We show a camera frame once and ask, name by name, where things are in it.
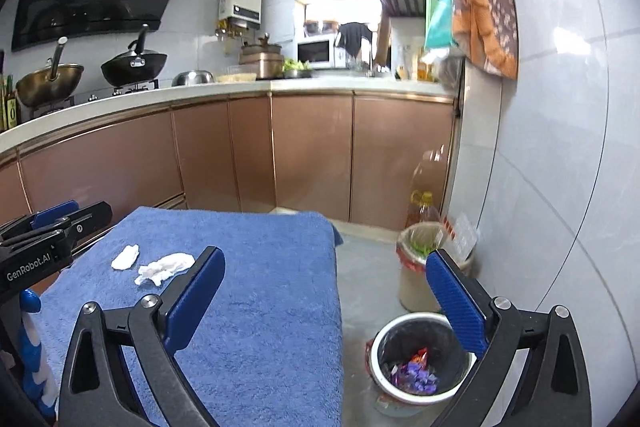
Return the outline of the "small white tissue piece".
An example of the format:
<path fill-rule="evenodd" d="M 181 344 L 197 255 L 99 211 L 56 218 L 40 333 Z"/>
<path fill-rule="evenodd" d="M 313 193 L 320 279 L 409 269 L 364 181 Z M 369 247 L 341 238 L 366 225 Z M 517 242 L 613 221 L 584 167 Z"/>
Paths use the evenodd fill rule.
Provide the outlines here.
<path fill-rule="evenodd" d="M 140 249 L 137 244 L 127 245 L 111 262 L 111 268 L 115 271 L 131 269 L 137 262 Z"/>

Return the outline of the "purple wrapper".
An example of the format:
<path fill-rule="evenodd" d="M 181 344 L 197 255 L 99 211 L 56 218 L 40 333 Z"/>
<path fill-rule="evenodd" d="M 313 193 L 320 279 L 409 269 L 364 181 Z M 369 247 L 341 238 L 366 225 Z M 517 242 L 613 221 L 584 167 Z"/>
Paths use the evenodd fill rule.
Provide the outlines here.
<path fill-rule="evenodd" d="M 396 363 L 390 370 L 392 384 L 409 395 L 434 395 L 438 378 L 430 366 L 430 352 L 422 348 L 407 362 Z"/>

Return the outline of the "white round trash bin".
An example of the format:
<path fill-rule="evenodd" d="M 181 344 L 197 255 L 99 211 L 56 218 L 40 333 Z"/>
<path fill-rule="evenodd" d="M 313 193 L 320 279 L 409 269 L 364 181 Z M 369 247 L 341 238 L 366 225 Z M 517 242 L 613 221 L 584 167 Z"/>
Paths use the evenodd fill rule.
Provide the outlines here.
<path fill-rule="evenodd" d="M 367 342 L 364 358 L 376 406 L 390 416 L 412 416 L 447 402 L 476 362 L 445 315 L 433 312 L 390 321 Z"/>

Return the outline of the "beige trash bin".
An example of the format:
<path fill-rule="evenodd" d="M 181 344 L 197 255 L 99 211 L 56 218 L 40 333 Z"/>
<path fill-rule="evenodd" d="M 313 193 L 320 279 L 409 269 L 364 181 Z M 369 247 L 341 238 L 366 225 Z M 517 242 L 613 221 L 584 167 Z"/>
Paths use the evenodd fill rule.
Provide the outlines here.
<path fill-rule="evenodd" d="M 426 279 L 426 258 L 444 248 L 458 268 L 472 275 L 476 228 L 461 215 L 453 225 L 448 221 L 422 221 L 402 231 L 396 242 L 400 261 L 398 299 L 409 312 L 439 312 L 440 306 Z"/>

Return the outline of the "brown kitchen cabinets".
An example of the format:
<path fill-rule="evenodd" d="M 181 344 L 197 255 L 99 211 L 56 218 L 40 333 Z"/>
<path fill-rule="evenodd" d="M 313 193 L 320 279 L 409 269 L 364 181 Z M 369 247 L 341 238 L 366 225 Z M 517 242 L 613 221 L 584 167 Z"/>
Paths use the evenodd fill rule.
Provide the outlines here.
<path fill-rule="evenodd" d="M 315 211 L 390 231 L 407 220 L 423 153 L 454 142 L 448 96 L 273 86 L 111 98 L 1 137 L 1 217 L 74 200 L 141 207 Z"/>

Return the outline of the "olive oil bottle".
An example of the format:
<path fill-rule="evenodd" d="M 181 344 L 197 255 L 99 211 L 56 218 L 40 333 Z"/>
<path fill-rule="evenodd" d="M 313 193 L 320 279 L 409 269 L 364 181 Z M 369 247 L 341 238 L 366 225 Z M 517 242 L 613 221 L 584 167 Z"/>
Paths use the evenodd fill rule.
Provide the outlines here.
<path fill-rule="evenodd" d="M 3 78 L 3 115 L 4 129 L 13 129 L 18 125 L 20 111 L 18 110 L 12 75 L 7 75 Z"/>

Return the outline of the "brass wok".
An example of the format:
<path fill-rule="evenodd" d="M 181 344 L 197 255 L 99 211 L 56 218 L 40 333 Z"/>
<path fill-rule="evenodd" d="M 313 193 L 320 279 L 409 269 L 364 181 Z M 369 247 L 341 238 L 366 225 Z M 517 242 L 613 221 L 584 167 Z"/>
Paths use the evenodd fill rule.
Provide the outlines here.
<path fill-rule="evenodd" d="M 62 63 L 68 39 L 58 38 L 53 56 L 46 67 L 25 75 L 17 84 L 17 98 L 28 108 L 36 108 L 69 98 L 80 83 L 85 67 Z"/>

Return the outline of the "black wok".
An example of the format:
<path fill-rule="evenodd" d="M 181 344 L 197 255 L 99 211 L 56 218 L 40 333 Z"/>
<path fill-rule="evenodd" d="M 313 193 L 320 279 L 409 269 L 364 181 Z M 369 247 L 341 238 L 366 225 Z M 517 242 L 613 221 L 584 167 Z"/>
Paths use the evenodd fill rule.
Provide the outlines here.
<path fill-rule="evenodd" d="M 114 88 L 154 80 L 163 70 L 168 55 L 145 47 L 148 31 L 149 25 L 143 24 L 137 39 L 129 43 L 126 52 L 101 65 L 103 77 Z"/>

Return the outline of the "blue towel mat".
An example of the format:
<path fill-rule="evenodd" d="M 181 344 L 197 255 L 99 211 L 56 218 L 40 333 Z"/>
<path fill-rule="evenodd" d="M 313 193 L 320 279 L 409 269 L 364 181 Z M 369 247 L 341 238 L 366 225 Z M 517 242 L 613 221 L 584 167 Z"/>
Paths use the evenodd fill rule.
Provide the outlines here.
<path fill-rule="evenodd" d="M 81 307 L 127 308 L 152 293 L 112 260 L 138 265 L 220 248 L 226 273 L 186 349 L 186 379 L 224 426 L 336 426 L 343 401 L 342 317 L 336 275 L 341 236 L 325 217 L 205 210 L 134 210 L 43 293 L 35 316 L 52 372 L 61 375 Z"/>

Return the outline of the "steel bowl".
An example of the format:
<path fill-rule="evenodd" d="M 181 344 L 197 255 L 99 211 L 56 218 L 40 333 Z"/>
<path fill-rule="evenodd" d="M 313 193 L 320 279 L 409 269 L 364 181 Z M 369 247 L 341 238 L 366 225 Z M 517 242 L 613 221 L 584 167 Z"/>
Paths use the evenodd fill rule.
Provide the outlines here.
<path fill-rule="evenodd" d="M 172 87 L 192 87 L 199 84 L 214 83 L 215 79 L 211 72 L 207 70 L 189 70 L 180 72 L 172 81 Z"/>

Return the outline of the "cooking oil bottle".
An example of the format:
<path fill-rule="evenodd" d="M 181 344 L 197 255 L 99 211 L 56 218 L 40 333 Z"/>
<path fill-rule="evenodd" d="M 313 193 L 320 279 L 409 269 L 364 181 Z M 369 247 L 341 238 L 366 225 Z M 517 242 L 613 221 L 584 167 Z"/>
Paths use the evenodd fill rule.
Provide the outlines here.
<path fill-rule="evenodd" d="M 440 222 L 448 173 L 445 145 L 426 150 L 413 171 L 406 227 L 419 222 Z"/>

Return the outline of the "steel pot with lid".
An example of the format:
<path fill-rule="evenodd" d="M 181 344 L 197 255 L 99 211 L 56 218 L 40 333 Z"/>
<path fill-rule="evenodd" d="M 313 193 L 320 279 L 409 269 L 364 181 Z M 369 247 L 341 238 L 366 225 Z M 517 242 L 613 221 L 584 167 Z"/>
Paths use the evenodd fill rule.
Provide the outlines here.
<path fill-rule="evenodd" d="M 281 78 L 284 65 L 281 50 L 282 46 L 271 42 L 270 35 L 266 32 L 255 43 L 243 43 L 239 64 L 250 68 L 260 80 Z"/>

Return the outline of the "green vegetables bowl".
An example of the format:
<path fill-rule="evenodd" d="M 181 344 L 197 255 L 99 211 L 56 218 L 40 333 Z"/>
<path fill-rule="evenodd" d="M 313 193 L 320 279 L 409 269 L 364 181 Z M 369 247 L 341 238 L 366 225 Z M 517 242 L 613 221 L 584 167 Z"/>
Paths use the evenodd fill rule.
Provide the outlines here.
<path fill-rule="evenodd" d="M 312 68 L 308 62 L 295 61 L 286 58 L 282 65 L 282 76 L 288 79 L 311 78 Z"/>

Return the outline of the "white microwave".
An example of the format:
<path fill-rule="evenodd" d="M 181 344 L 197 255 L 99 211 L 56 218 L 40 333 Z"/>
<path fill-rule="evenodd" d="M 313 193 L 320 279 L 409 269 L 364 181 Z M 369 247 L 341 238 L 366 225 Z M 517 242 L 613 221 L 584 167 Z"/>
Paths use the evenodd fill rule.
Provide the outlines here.
<path fill-rule="evenodd" d="M 311 69 L 344 69 L 346 51 L 337 46 L 337 34 L 303 37 L 295 43 L 295 58 Z"/>

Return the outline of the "teal plastic bag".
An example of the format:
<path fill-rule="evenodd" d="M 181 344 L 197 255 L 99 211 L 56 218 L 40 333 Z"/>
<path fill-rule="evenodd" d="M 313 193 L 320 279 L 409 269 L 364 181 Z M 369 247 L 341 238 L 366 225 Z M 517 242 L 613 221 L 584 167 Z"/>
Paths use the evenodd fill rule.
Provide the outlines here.
<path fill-rule="evenodd" d="M 454 0 L 425 0 L 425 43 L 429 50 L 456 46 L 452 34 Z"/>

